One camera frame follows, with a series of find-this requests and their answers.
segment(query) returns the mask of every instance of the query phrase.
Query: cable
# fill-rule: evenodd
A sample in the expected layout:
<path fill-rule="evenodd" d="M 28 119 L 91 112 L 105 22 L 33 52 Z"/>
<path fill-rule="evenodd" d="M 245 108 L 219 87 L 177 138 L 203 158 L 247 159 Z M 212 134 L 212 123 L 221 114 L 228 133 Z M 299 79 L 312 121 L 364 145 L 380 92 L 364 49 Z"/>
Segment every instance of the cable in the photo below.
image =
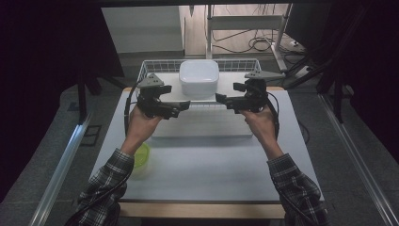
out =
<path fill-rule="evenodd" d="M 271 95 L 276 101 L 276 104 L 277 104 L 277 117 L 278 117 L 279 116 L 279 101 L 277 100 L 276 96 L 273 95 L 271 92 L 267 92 L 267 94 Z"/>
<path fill-rule="evenodd" d="M 135 104 L 136 102 L 131 102 L 132 100 L 132 95 L 133 92 L 136 89 L 136 85 L 138 84 L 134 83 L 132 85 L 132 89 L 129 92 L 129 96 L 126 99 L 126 105 L 125 105 L 125 110 L 124 110 L 124 124 L 125 124 L 125 134 L 127 134 L 127 129 L 129 125 L 129 113 L 130 113 L 130 105 Z M 126 181 L 129 179 L 130 175 L 132 174 L 132 171 L 130 170 L 128 172 L 128 174 L 126 175 L 126 177 L 124 177 L 116 186 L 112 187 L 111 189 L 109 189 L 108 191 L 106 191 L 102 196 L 100 196 L 99 198 L 95 199 L 94 201 L 90 202 L 88 205 L 86 205 L 85 207 L 83 207 L 82 209 L 80 209 L 78 212 L 74 213 L 69 219 L 68 221 L 65 223 L 65 226 L 68 225 L 72 225 L 82 214 L 84 214 L 88 209 L 90 209 L 92 206 L 94 206 L 95 204 L 97 204 L 98 202 L 102 201 L 103 199 L 105 199 L 106 197 L 110 196 L 112 193 L 114 193 L 117 189 L 119 189 L 121 186 L 123 186 L 123 184 L 126 183 Z"/>
<path fill-rule="evenodd" d="M 302 121 L 300 121 L 299 119 L 296 120 L 298 121 L 299 127 L 303 128 L 303 130 L 301 130 L 302 136 L 304 136 L 304 134 L 307 134 L 307 138 L 305 139 L 305 144 L 308 144 L 309 140 L 311 140 L 311 133 L 309 132 L 309 129 L 302 123 Z"/>
<path fill-rule="evenodd" d="M 129 179 L 130 175 L 132 174 L 132 171 L 130 170 L 128 172 L 128 174 L 123 178 L 123 180 L 121 180 L 116 186 L 112 187 L 111 189 L 109 189 L 108 191 L 106 191 L 102 196 L 100 196 L 99 198 L 95 199 L 94 201 L 90 202 L 88 205 L 86 205 L 85 207 L 83 207 L 82 209 L 80 209 L 78 212 L 76 212 L 75 214 L 73 214 L 68 221 L 65 223 L 65 226 L 69 226 L 72 225 L 82 214 L 84 214 L 88 209 L 90 209 L 91 207 L 93 207 L 93 205 L 97 204 L 99 201 L 102 201 L 103 199 L 105 199 L 106 197 L 110 196 L 112 193 L 114 193 L 114 191 L 116 191 L 117 189 L 119 189 L 121 186 L 123 186 L 123 184 L 126 183 L 126 181 Z"/>

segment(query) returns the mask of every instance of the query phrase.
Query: wall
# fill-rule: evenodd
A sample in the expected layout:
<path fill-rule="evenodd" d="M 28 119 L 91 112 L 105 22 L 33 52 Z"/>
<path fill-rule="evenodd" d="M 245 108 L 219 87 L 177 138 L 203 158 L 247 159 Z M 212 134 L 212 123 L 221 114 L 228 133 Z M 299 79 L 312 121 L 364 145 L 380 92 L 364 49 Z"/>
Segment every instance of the wall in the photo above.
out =
<path fill-rule="evenodd" d="M 183 50 L 179 7 L 102 10 L 118 53 Z"/>

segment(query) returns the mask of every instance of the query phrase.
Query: black curtain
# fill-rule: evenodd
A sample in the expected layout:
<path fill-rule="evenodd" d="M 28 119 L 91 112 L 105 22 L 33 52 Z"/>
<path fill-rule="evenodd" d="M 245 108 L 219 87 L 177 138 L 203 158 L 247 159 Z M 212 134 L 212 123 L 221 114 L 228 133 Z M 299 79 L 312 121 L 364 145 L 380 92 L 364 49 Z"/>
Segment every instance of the black curtain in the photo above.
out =
<path fill-rule="evenodd" d="M 51 124 L 60 94 L 77 83 L 78 72 L 93 94 L 101 92 L 96 77 L 123 72 L 99 7 L 2 1 L 0 17 L 2 201 Z"/>
<path fill-rule="evenodd" d="M 329 48 L 323 49 L 319 58 L 330 57 L 359 4 L 368 10 L 344 49 L 336 72 L 354 90 L 351 105 L 399 162 L 398 1 L 337 1 L 324 34 Z M 329 41 L 337 34 L 338 39 Z"/>

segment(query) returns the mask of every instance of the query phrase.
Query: person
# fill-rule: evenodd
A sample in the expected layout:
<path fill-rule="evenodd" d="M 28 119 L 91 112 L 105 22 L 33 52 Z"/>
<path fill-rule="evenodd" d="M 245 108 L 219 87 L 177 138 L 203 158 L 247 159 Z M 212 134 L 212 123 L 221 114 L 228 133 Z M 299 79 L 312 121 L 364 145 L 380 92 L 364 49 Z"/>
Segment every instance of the person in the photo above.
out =
<path fill-rule="evenodd" d="M 284 153 L 276 141 L 273 115 L 265 106 L 259 113 L 240 111 L 250 130 L 262 144 L 268 158 L 270 174 L 279 191 L 281 204 L 286 212 L 285 225 L 329 225 L 327 212 L 322 208 L 317 185 L 296 166 L 288 153 Z M 116 149 L 106 164 L 93 175 L 88 187 L 78 199 L 77 210 L 98 199 L 105 191 L 115 187 L 134 167 L 134 154 L 154 132 L 161 117 L 147 118 L 137 107 L 130 115 L 126 139 Z M 118 225 L 120 206 L 118 200 L 126 191 L 126 183 L 105 199 L 77 216 L 73 225 Z"/>

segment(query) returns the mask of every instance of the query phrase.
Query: shirt sleeve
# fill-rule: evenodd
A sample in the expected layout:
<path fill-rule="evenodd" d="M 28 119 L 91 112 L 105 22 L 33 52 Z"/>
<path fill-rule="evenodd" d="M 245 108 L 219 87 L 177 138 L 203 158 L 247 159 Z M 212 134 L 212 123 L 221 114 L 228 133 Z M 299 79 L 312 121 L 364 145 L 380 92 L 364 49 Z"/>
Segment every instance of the shirt sleeve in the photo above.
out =
<path fill-rule="evenodd" d="M 267 162 L 275 187 L 317 225 L 329 225 L 327 213 L 320 203 L 321 192 L 314 181 L 299 170 L 289 154 Z M 310 225 L 280 196 L 286 212 L 285 225 Z"/>
<path fill-rule="evenodd" d="M 106 164 L 89 179 L 88 187 L 79 196 L 77 211 L 119 184 L 130 174 L 134 163 L 133 157 L 116 149 Z M 125 191 L 126 183 L 82 214 L 78 225 L 114 225 L 111 222 L 118 221 L 120 214 L 118 200 Z"/>

